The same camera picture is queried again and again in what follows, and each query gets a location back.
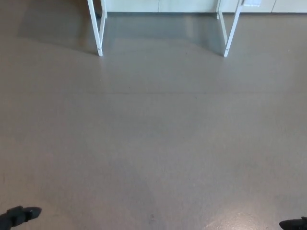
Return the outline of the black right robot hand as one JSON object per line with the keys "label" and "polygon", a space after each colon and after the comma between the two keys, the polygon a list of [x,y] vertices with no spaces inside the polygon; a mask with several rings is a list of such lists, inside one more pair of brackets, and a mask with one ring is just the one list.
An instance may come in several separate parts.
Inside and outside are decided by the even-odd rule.
{"label": "black right robot hand", "polygon": [[283,220],[279,223],[283,230],[307,230],[307,218]]}

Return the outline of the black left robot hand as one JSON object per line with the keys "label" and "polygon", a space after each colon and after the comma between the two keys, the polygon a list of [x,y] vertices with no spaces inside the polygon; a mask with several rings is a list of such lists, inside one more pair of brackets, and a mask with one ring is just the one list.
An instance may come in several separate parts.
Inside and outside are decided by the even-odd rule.
{"label": "black left robot hand", "polygon": [[42,212],[40,207],[17,206],[0,215],[0,230],[10,230],[25,222],[36,219]]}

